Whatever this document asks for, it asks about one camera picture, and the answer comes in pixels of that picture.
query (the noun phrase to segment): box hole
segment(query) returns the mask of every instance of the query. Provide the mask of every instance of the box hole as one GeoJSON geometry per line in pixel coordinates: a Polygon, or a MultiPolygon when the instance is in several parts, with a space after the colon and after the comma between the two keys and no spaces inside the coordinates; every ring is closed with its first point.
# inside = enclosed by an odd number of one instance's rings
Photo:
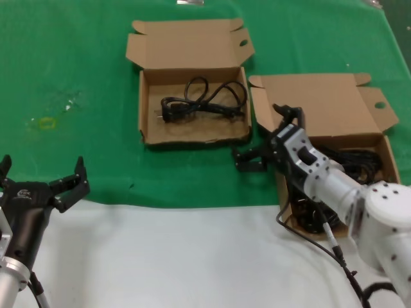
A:
{"type": "Polygon", "coordinates": [[[377,109],[384,109],[386,107],[386,104],[383,101],[379,101],[378,103],[375,103],[375,108],[377,109]]]}

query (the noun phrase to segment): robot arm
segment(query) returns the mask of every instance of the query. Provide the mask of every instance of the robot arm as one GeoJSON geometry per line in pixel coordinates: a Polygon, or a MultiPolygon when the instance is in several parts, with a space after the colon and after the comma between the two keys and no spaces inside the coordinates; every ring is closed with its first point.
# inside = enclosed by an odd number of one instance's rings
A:
{"type": "Polygon", "coordinates": [[[14,182],[7,178],[11,165],[8,155],[0,162],[0,308],[12,308],[17,293],[27,285],[33,288],[39,305],[47,308],[32,268],[51,211],[65,212],[89,193],[87,173],[79,157],[74,175],[50,184],[14,182]]]}
{"type": "MultiPolygon", "coordinates": [[[[411,188],[386,182],[360,185],[341,165],[312,146],[303,120],[292,123],[295,118],[302,119],[300,108],[274,108],[283,116],[294,115],[284,117],[279,129],[269,135],[261,147],[261,162],[250,162],[249,156],[233,150],[239,171],[262,171],[267,163],[273,163],[289,184],[311,200],[324,202],[349,226],[360,257],[385,272],[411,308],[411,188]]],[[[334,246],[331,230],[324,230],[334,246]]]]}

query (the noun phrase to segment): yellow stain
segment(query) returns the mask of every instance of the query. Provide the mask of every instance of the yellow stain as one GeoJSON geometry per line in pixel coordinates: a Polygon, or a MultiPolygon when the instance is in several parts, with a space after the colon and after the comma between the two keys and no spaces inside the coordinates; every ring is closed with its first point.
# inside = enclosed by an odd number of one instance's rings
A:
{"type": "Polygon", "coordinates": [[[39,120],[41,130],[52,130],[56,127],[56,119],[54,117],[42,117],[39,120]]]}

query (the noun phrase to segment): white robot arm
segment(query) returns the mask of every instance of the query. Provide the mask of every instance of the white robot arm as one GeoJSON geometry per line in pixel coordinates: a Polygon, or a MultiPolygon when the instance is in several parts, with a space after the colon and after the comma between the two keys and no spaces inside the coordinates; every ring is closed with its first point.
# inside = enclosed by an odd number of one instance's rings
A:
{"type": "MultiPolygon", "coordinates": [[[[360,185],[312,146],[300,108],[274,105],[274,109],[284,117],[279,128],[258,148],[242,154],[233,149],[237,169],[263,171],[272,163],[288,185],[315,202],[324,202],[349,226],[360,257],[384,272],[411,308],[411,188],[386,182],[360,185]],[[261,161],[252,162],[258,157],[261,161]]],[[[339,248],[327,223],[324,231],[333,250],[339,248]]]]}
{"type": "Polygon", "coordinates": [[[338,214],[349,226],[349,236],[355,240],[362,260],[384,272],[406,307],[411,307],[411,188],[386,182],[358,184],[316,150],[302,128],[285,146],[290,147],[295,165],[307,169],[305,195],[324,202],[338,214]],[[298,157],[302,147],[316,157],[317,163],[306,165],[298,157]]]}

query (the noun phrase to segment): power cord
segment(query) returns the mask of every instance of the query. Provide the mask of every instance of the power cord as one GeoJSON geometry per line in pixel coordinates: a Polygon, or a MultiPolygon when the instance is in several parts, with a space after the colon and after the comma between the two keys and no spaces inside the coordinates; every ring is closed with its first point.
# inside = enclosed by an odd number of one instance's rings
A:
{"type": "Polygon", "coordinates": [[[346,175],[361,185],[372,183],[383,165],[380,156],[369,150],[336,151],[325,146],[319,147],[319,150],[331,160],[338,162],[346,175]]]}
{"type": "Polygon", "coordinates": [[[393,291],[393,292],[396,293],[396,290],[395,290],[394,286],[391,283],[388,283],[388,282],[377,282],[375,284],[372,284],[368,288],[366,288],[364,291],[362,290],[360,284],[354,278],[354,276],[357,274],[357,272],[356,271],[350,271],[347,268],[347,263],[345,262],[344,254],[342,252],[341,247],[338,245],[337,241],[335,240],[331,229],[328,230],[329,232],[326,230],[327,229],[326,225],[328,223],[327,223],[326,217],[325,217],[324,213],[322,213],[322,209],[320,207],[317,207],[317,210],[319,211],[319,216],[321,217],[321,220],[324,222],[324,231],[327,233],[329,242],[331,243],[331,246],[333,247],[334,254],[332,254],[328,249],[326,249],[325,247],[323,247],[319,243],[316,243],[312,239],[310,239],[310,238],[306,237],[304,234],[301,234],[300,232],[294,230],[293,228],[289,227],[286,223],[283,223],[280,220],[281,216],[287,211],[287,209],[290,206],[290,195],[292,194],[292,186],[288,185],[288,181],[286,181],[286,182],[287,182],[287,187],[288,187],[288,197],[287,197],[286,204],[285,204],[284,208],[282,210],[280,210],[280,212],[278,213],[278,215],[275,218],[277,223],[279,223],[281,226],[283,226],[288,231],[294,233],[295,235],[301,237],[302,239],[305,239],[306,241],[308,241],[312,245],[316,246],[317,248],[321,249],[323,252],[328,254],[331,258],[333,258],[334,261],[337,262],[342,267],[342,269],[344,270],[344,273],[345,273],[348,281],[350,282],[351,287],[353,288],[355,294],[357,295],[358,299],[360,300],[363,308],[371,308],[370,303],[369,303],[369,298],[371,297],[373,292],[379,291],[381,289],[386,289],[386,290],[393,291]]]}
{"type": "Polygon", "coordinates": [[[32,271],[30,275],[30,281],[27,283],[30,291],[33,293],[34,298],[36,299],[37,305],[39,308],[50,308],[47,298],[44,294],[44,289],[39,280],[37,279],[36,274],[32,271]]]}
{"type": "Polygon", "coordinates": [[[293,217],[295,217],[295,219],[297,220],[298,225],[308,233],[324,233],[324,230],[322,228],[323,222],[320,219],[320,212],[317,210],[317,207],[320,207],[322,209],[322,213],[323,215],[325,215],[326,221],[328,222],[332,230],[341,225],[341,221],[338,218],[336,212],[331,210],[322,202],[314,202],[299,191],[295,191],[293,193],[290,203],[293,217]]]}
{"type": "Polygon", "coordinates": [[[186,89],[184,91],[184,98],[174,98],[174,97],[167,97],[161,100],[161,111],[162,111],[162,119],[164,122],[174,122],[179,119],[183,119],[189,114],[192,114],[196,111],[204,111],[204,112],[211,112],[214,114],[221,114],[229,119],[232,119],[235,116],[243,116],[244,113],[241,111],[241,108],[245,106],[247,102],[247,90],[244,85],[236,80],[228,81],[221,84],[211,95],[209,98],[206,99],[206,95],[209,90],[209,82],[202,76],[195,77],[189,81],[186,85],[186,89]],[[196,99],[192,100],[188,98],[188,90],[190,86],[193,84],[194,81],[201,80],[204,82],[205,88],[201,96],[196,99]],[[230,86],[230,84],[237,84],[243,91],[243,99],[241,100],[239,95],[237,95],[236,91],[230,86]],[[218,105],[214,103],[210,103],[210,101],[216,97],[216,95],[222,90],[227,89],[232,93],[234,96],[237,106],[235,107],[228,107],[223,105],[218,105]]]}

